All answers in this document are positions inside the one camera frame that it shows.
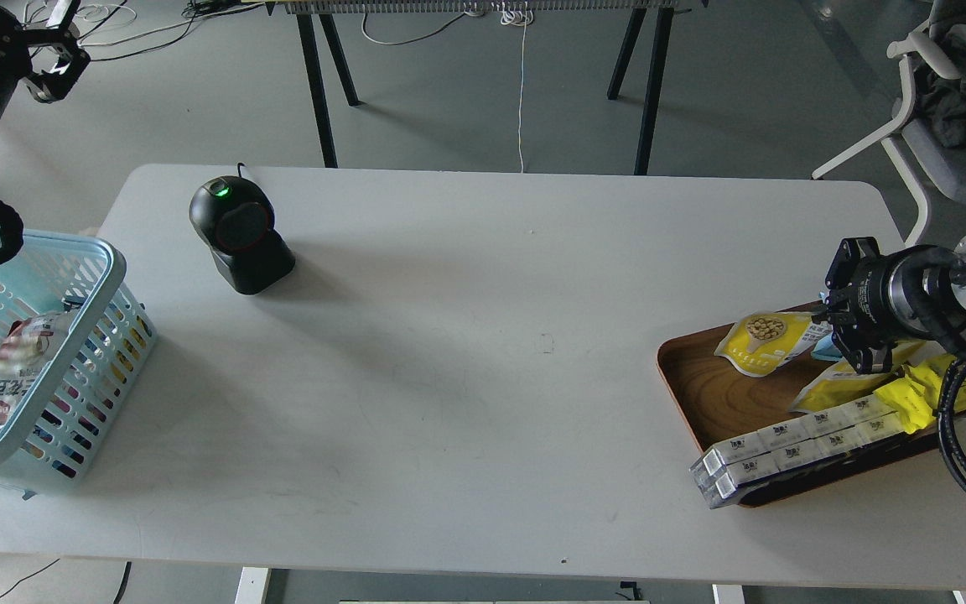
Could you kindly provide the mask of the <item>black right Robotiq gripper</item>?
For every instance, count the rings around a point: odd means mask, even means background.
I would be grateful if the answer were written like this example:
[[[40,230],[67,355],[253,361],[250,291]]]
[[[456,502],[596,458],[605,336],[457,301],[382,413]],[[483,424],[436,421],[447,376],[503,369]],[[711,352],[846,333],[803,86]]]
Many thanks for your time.
[[[932,339],[902,291],[902,265],[928,246],[882,255],[874,237],[844,238],[825,275],[824,305],[810,312],[858,374],[885,374],[900,341]]]

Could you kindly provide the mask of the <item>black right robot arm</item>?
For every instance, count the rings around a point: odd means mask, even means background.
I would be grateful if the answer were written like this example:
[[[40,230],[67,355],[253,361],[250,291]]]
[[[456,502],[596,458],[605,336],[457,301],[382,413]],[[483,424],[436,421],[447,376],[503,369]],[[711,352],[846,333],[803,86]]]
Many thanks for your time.
[[[844,238],[813,319],[856,372],[886,373],[902,341],[966,349],[966,236],[954,246],[919,244],[886,255],[873,237]]]

